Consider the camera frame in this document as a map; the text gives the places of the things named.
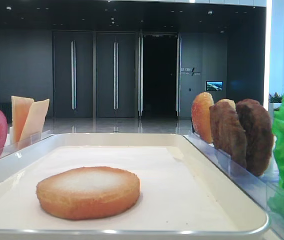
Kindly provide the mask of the bread slice in right rack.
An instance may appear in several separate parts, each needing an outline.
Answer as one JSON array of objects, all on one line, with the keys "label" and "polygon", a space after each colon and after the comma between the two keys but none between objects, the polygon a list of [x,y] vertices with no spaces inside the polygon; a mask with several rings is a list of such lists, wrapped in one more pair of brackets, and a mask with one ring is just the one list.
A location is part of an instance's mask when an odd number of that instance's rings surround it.
[{"label": "bread slice in right rack", "polygon": [[208,144],[213,143],[209,109],[213,104],[212,95],[208,92],[202,92],[195,97],[191,107],[191,119],[194,131]]}]

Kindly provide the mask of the round bread slice on tray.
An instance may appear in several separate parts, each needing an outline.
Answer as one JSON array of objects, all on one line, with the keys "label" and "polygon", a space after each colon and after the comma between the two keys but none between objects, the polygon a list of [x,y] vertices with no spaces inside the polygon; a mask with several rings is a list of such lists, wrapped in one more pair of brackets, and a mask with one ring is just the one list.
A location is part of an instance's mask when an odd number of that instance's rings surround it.
[{"label": "round bread slice on tray", "polygon": [[41,208],[55,217],[100,219],[130,209],[140,196],[140,180],[119,168],[80,167],[40,181],[36,195]]}]

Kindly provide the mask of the yellow cheese slice inner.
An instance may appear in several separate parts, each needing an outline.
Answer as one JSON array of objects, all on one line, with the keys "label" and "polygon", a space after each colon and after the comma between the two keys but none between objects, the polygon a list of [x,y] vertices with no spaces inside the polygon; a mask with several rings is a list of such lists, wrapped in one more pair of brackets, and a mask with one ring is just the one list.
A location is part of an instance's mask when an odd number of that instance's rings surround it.
[{"label": "yellow cheese slice inner", "polygon": [[50,99],[36,101],[31,104],[29,113],[21,133],[20,142],[34,134],[41,133],[49,108]]}]

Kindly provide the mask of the orange cheese slice outer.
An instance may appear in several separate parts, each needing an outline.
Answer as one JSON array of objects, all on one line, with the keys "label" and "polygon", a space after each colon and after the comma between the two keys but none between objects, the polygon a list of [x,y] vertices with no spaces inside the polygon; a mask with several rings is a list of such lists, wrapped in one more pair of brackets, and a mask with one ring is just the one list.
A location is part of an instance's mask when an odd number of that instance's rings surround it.
[{"label": "orange cheese slice outer", "polygon": [[24,125],[32,103],[33,98],[11,96],[12,101],[12,127],[13,127],[13,142],[17,143],[20,140]]}]

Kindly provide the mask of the dark double door middle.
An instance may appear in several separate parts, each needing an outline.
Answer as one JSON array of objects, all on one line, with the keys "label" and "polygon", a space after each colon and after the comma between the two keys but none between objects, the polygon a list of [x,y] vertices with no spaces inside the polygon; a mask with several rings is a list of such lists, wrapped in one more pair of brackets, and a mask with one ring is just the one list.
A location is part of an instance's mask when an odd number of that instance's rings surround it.
[{"label": "dark double door middle", "polygon": [[135,117],[133,33],[97,33],[97,117]]}]

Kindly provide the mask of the dark double door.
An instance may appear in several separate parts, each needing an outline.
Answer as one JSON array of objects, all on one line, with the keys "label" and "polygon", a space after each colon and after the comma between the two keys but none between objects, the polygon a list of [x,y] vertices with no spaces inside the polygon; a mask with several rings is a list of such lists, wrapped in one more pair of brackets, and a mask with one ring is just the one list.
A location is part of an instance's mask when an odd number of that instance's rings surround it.
[{"label": "dark double door", "polygon": [[54,108],[58,118],[93,116],[93,35],[53,33]]},{"label": "dark double door", "polygon": [[135,117],[133,33],[97,33],[97,117]]}]

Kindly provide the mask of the white metal tray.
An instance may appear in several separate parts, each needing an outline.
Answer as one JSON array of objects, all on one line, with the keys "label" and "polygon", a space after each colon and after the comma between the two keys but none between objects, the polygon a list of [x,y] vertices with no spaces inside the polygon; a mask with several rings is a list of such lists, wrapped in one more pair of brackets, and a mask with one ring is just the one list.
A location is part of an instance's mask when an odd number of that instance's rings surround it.
[{"label": "white metal tray", "polygon": [[[137,204],[96,220],[53,217],[39,181],[80,167],[135,173]],[[177,134],[64,133],[0,158],[0,240],[260,240],[268,214]]]}]

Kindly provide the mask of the dark double door left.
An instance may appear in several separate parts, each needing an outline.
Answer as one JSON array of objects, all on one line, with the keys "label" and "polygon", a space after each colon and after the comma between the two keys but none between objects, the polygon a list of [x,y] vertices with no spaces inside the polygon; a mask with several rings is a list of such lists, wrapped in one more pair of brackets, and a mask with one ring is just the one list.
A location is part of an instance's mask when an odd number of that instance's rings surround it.
[{"label": "dark double door left", "polygon": [[54,108],[58,118],[93,116],[93,35],[53,33]]}]

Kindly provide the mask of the potted plant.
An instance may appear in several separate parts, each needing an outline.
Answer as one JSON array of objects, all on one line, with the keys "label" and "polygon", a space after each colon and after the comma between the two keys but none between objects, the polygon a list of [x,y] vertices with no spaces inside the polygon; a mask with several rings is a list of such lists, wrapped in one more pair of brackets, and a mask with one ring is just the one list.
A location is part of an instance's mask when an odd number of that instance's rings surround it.
[{"label": "potted plant", "polygon": [[275,92],[274,94],[269,94],[268,98],[269,103],[282,103],[282,95]]}]

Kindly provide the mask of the wall display screen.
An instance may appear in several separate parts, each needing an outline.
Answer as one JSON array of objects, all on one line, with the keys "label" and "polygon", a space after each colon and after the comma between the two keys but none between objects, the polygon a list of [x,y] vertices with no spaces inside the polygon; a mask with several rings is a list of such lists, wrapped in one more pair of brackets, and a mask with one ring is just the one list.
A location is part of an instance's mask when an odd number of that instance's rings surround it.
[{"label": "wall display screen", "polygon": [[206,91],[207,92],[219,92],[223,90],[223,81],[207,81]]}]

